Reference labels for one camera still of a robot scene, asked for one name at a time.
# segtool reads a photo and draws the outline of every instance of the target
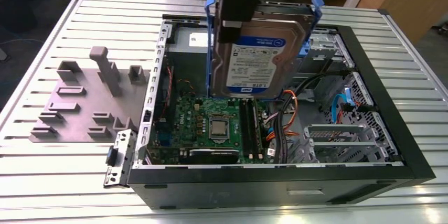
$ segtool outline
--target side panel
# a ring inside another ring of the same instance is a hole
[[[264,207],[356,203],[405,180],[309,180],[300,182],[130,185],[152,209]]]

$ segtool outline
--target green motherboard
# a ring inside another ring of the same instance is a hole
[[[265,104],[249,99],[213,99],[182,96],[176,99],[170,132],[157,132],[150,153],[161,164],[178,164],[182,150],[236,150],[237,163],[266,162],[261,112]]]

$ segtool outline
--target blue drive bracket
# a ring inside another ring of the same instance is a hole
[[[312,23],[312,30],[308,34],[308,37],[301,45],[301,48],[300,48],[300,52],[298,52],[298,55],[297,55],[297,58],[304,58],[306,57],[308,55],[308,52],[310,50],[310,42],[309,42],[309,36],[310,36],[310,33],[317,25],[317,22],[320,21],[320,18],[321,18],[321,10],[320,10],[320,7],[324,5],[324,0],[312,0],[312,3],[314,5],[314,21]]]
[[[206,76],[205,76],[205,89],[206,89],[206,96],[209,97],[209,79],[212,76],[210,68],[212,68],[212,55],[213,55],[213,47],[212,47],[212,34],[213,34],[213,21],[214,17],[210,15],[210,5],[216,3],[216,0],[205,0],[205,14],[206,14]]]

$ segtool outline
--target ram slot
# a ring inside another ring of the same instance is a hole
[[[241,137],[242,137],[242,154],[248,157],[253,150],[253,145],[249,141],[249,129],[248,129],[248,116],[245,109],[245,101],[240,100],[240,129],[241,129]]]
[[[253,101],[248,100],[246,101],[246,115],[248,115],[248,129],[249,129],[249,141],[252,145],[252,154],[253,156],[257,156],[258,154],[258,141],[257,141],[257,129],[256,129],[256,117],[254,117],[254,111],[253,111]]]

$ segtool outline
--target black cable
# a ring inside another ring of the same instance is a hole
[[[277,127],[276,127],[276,125],[277,125],[277,117],[274,117],[274,119],[273,119],[273,134],[277,136],[277,134],[278,134],[278,132],[277,132]],[[273,163],[274,164],[280,164],[281,162],[280,162],[280,146],[281,146],[281,143],[280,143],[280,138],[278,137],[276,137],[274,138],[274,155],[273,155]]]
[[[318,80],[321,77],[324,76],[345,76],[348,74],[350,74],[354,70],[353,69],[346,69],[346,70],[341,70],[341,71],[332,71],[332,72],[325,72],[325,73],[318,73],[313,76],[310,76],[309,78],[306,78],[300,85],[296,87],[296,90],[293,91],[296,96],[298,96],[298,94],[302,92],[302,90],[316,81]],[[282,156],[280,162],[282,164],[285,164],[288,162],[288,148],[286,148],[286,138],[285,138],[285,134],[282,131],[282,115],[284,115],[284,111],[288,108],[288,104],[292,101],[292,96],[289,95],[286,101],[282,104],[281,109],[278,110],[277,116],[276,116],[276,121],[273,123],[273,130],[274,130],[274,142],[276,142],[276,150],[274,150],[274,154],[277,154],[277,152],[281,152]]]

